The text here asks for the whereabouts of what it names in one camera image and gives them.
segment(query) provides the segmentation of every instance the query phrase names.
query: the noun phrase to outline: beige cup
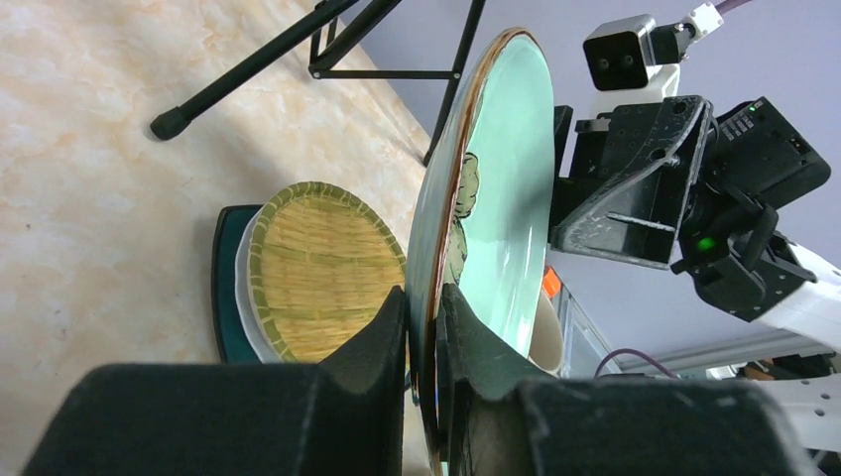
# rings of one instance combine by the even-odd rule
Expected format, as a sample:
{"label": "beige cup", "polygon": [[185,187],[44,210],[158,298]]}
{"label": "beige cup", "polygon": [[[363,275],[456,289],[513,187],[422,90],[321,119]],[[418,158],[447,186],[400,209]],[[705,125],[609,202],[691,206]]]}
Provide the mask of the beige cup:
{"label": "beige cup", "polygon": [[529,361],[544,372],[557,375],[563,355],[563,332],[548,296],[541,292],[535,327],[532,330],[532,345],[529,347]]}

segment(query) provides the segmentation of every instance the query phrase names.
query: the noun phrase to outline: marble tabletop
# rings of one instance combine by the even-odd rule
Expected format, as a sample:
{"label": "marble tabletop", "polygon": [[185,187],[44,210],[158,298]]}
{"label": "marble tabletop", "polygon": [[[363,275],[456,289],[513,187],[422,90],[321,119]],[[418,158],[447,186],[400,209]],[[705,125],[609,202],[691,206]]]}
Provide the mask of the marble tabletop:
{"label": "marble tabletop", "polygon": [[[312,1],[0,3],[0,474],[112,362],[216,362],[219,210],[301,180],[351,190],[406,249],[428,136],[385,81],[312,79],[308,42],[148,132]],[[339,68],[372,68],[355,49]]]}

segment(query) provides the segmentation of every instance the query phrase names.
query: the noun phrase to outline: rubber tripod foot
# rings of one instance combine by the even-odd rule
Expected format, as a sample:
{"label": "rubber tripod foot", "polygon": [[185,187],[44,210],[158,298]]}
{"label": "rubber tripod foot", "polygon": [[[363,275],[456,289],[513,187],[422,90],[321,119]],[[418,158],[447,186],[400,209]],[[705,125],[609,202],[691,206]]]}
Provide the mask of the rubber tripod foot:
{"label": "rubber tripod foot", "polygon": [[183,117],[180,109],[174,107],[164,114],[156,117],[155,120],[152,121],[152,124],[149,125],[149,128],[152,129],[152,133],[155,134],[155,137],[161,139],[162,141],[168,141],[186,129],[186,126],[188,126],[189,123],[190,121]]}

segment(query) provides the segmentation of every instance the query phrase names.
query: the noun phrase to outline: gray wall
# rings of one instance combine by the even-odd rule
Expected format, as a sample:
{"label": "gray wall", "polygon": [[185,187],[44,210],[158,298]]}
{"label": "gray wall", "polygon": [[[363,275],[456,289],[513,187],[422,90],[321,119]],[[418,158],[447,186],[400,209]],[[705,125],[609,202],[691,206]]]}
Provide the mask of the gray wall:
{"label": "gray wall", "polygon": [[[362,46],[380,68],[449,68],[469,3],[406,0]],[[499,32],[525,27],[546,53],[555,102],[573,106],[579,113],[576,118],[581,118],[594,91],[581,42],[593,29],[641,13],[672,23],[699,4],[699,0],[488,0],[468,70]],[[709,98],[718,113],[766,95],[837,176],[841,173],[841,130],[836,119],[841,110],[839,17],[837,0],[756,0],[743,6],[726,16],[722,29],[690,50],[680,92]],[[443,84],[393,81],[393,86],[431,132]],[[836,246],[841,230],[839,188],[841,179],[836,177],[789,205],[782,211],[780,225],[791,239],[835,264],[841,264],[841,247]],[[553,254],[550,260],[613,347],[661,353],[766,330],[707,307],[686,276],[570,255]]]}

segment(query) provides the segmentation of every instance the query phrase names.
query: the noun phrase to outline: orange object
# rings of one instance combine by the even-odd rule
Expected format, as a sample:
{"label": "orange object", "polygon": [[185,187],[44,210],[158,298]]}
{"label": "orange object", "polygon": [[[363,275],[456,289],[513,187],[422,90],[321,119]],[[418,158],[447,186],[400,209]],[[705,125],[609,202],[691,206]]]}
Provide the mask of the orange object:
{"label": "orange object", "polygon": [[543,273],[543,292],[546,293],[549,298],[554,298],[558,293],[560,293],[560,289],[563,287],[563,284],[560,282],[560,278],[557,276],[557,273],[554,271],[552,266],[546,267],[546,272]]}

